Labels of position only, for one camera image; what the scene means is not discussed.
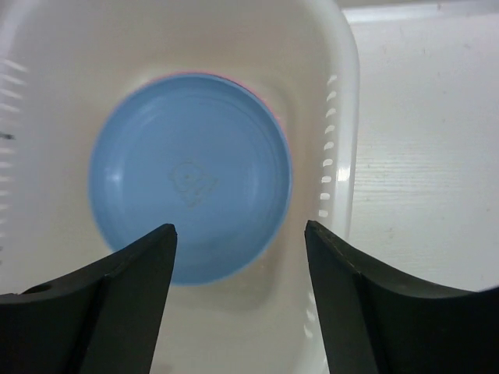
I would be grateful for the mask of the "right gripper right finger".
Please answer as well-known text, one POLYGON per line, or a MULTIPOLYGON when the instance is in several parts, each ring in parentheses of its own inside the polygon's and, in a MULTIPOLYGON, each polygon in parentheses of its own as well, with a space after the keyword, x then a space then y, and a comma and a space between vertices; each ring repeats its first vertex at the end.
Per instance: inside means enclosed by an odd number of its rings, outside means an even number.
POLYGON ((414 277, 316 221, 305 241, 329 372, 497 372, 497 288, 414 277))

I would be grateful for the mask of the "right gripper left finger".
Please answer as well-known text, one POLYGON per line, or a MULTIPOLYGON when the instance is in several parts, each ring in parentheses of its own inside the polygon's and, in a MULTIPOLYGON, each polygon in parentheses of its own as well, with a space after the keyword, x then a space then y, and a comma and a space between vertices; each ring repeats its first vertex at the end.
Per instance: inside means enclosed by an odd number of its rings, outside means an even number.
POLYGON ((177 233, 163 224, 117 252, 1 296, 3 373, 148 373, 177 233))

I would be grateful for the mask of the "blue plate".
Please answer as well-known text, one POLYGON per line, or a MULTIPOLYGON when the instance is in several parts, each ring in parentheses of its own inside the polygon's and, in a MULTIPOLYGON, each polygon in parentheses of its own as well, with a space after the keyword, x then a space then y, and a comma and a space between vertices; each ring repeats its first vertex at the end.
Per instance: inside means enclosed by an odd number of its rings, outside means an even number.
POLYGON ((179 73, 131 93, 96 138, 88 172, 94 222, 112 251, 174 225, 172 283, 212 284, 253 264, 292 199, 278 117, 241 83, 179 73))

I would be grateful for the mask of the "pink plate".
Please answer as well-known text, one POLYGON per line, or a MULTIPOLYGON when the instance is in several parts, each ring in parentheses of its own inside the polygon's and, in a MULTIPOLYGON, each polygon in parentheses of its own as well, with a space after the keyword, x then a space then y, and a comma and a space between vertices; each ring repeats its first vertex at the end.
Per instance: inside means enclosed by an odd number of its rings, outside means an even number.
POLYGON ((266 88, 261 81, 252 76, 237 76, 234 74, 227 74, 222 72, 215 72, 210 70, 195 70, 195 69, 184 69, 184 70, 172 70, 162 74, 151 75, 143 81, 143 86, 149 83, 156 83, 164 79, 172 78, 174 76, 184 76, 184 75, 207 75, 214 76, 220 79, 229 80, 245 90, 248 90, 252 95, 254 95, 269 112, 276 118, 280 128, 287 138, 286 120, 281 110, 282 103, 271 98, 272 89, 270 87, 266 88))

